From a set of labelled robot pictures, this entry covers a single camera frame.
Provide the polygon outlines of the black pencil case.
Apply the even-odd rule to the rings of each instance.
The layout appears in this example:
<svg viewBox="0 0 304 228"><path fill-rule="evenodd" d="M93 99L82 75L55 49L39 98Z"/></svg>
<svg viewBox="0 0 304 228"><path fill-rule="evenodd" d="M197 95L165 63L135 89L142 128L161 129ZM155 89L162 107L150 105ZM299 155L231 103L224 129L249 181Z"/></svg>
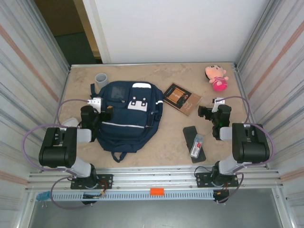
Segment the black pencil case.
<svg viewBox="0 0 304 228"><path fill-rule="evenodd" d="M196 127L195 126L189 126L189 127L183 128L183 134L184 134L184 137L185 137L187 148L188 148L189 153L190 153L190 151L192 149L192 146L193 146L193 143L194 143L194 139L197 135ZM206 160L206 156L205 156L203 148L200 149L198 157L197 158L191 157L191 160L192 160L192 163L204 162Z"/></svg>

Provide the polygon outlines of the blue binder clip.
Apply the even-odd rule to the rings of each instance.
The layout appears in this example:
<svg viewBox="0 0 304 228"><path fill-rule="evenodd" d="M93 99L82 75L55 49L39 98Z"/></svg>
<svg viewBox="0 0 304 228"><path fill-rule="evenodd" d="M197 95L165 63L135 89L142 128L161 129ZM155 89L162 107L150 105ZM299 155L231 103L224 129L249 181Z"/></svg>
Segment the blue binder clip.
<svg viewBox="0 0 304 228"><path fill-rule="evenodd" d="M44 202L49 199L50 199L50 191L45 191L45 192L39 193L36 196L36 201L38 201L38 202Z"/></svg>

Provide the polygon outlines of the brown hardcover book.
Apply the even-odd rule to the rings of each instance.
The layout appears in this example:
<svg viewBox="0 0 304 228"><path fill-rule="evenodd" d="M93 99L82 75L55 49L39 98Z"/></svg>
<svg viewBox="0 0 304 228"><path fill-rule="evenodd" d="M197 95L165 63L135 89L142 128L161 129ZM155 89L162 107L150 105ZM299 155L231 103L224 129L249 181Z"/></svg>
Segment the brown hardcover book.
<svg viewBox="0 0 304 228"><path fill-rule="evenodd" d="M181 113L189 116L200 102L201 96L172 83L164 92L164 101Z"/></svg>

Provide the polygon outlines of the navy blue backpack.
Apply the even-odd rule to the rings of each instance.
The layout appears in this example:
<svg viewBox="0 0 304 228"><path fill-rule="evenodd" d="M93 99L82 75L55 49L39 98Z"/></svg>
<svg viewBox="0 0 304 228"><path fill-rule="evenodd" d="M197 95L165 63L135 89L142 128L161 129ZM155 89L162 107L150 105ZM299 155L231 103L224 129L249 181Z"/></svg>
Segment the navy blue backpack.
<svg viewBox="0 0 304 228"><path fill-rule="evenodd" d="M101 109L113 109L112 117L99 123L97 139L116 162L136 153L157 132L163 112L162 91L141 81L114 81L99 93L91 84L91 97L102 99Z"/></svg>

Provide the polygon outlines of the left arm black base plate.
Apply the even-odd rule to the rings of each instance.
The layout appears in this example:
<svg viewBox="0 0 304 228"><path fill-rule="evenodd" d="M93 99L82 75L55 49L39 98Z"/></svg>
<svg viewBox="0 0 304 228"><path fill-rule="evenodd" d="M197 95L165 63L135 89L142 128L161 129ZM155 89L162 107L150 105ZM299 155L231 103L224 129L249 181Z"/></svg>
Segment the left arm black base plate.
<svg viewBox="0 0 304 228"><path fill-rule="evenodd" d="M112 174L98 174L96 177L72 179L72 190L104 190L111 189L113 183Z"/></svg>

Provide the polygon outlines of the clear box with red label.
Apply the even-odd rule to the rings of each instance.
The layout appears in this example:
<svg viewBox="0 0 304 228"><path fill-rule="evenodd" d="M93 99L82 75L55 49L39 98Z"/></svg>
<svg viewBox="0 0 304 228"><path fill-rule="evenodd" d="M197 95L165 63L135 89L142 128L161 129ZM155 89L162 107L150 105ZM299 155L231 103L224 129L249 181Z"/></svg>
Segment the clear box with red label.
<svg viewBox="0 0 304 228"><path fill-rule="evenodd" d="M195 159L198 158L198 156L200 154L200 150L202 148L202 144L203 144L203 136L200 134L196 134L192 148L190 150L190 156L192 158L195 158Z"/></svg>

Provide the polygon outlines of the pink plush doll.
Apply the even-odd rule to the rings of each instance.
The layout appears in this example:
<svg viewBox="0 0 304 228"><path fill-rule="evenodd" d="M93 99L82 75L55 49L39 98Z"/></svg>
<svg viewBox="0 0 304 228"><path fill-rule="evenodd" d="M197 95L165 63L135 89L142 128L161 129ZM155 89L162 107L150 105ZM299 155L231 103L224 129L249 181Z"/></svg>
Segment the pink plush doll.
<svg viewBox="0 0 304 228"><path fill-rule="evenodd" d="M205 76L212 85L214 91L222 92L228 86L228 76L226 70L218 65L211 65L205 68Z"/></svg>

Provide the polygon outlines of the white square container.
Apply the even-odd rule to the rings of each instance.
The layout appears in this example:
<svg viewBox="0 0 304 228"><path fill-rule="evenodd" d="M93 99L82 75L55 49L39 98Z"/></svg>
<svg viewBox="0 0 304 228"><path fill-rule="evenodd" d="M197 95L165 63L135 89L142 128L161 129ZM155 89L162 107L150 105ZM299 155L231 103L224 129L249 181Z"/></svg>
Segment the white square container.
<svg viewBox="0 0 304 228"><path fill-rule="evenodd" d="M72 117L72 118L64 121L62 123L62 126L64 126L64 127L77 127L78 124L79 124L79 121L76 118Z"/></svg>

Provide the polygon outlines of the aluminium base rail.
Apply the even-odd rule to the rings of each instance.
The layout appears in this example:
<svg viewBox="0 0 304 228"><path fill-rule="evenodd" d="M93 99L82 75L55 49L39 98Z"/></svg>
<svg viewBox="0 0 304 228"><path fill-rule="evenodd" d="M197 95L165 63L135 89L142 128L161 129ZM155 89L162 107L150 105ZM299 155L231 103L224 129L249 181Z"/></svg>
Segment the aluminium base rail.
<svg viewBox="0 0 304 228"><path fill-rule="evenodd" d="M195 165L183 166L156 166L156 167L129 167L97 169L98 174L113 175L112 189L121 190L149 190L163 188L165 190L189 190L197 187L195 174L206 172L211 166L204 168ZM241 170L244 179L243 189L271 189L281 188L283 183L277 170L267 169L265 166L253 166ZM42 172L32 173L29 176L26 191L43 192L51 189L57 180L55 191L69 191L70 181L65 180L67 173Z"/></svg>

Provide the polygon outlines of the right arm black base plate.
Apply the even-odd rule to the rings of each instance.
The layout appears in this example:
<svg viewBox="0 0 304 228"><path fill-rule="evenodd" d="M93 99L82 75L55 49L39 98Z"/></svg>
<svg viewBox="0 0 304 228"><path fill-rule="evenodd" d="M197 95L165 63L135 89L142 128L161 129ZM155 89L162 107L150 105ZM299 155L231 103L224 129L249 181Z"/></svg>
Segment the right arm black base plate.
<svg viewBox="0 0 304 228"><path fill-rule="evenodd" d="M237 187L239 185L236 175L213 175L210 172L200 172L196 174L198 188L224 188Z"/></svg>

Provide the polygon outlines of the grey plastic cup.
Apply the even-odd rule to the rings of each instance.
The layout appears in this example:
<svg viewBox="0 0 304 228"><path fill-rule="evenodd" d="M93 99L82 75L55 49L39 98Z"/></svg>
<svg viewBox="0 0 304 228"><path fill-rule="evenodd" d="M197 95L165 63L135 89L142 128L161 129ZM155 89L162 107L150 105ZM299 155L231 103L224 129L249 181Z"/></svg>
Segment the grey plastic cup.
<svg viewBox="0 0 304 228"><path fill-rule="evenodd" d="M99 89L109 84L108 76L105 73L99 73L95 76L95 82Z"/></svg>

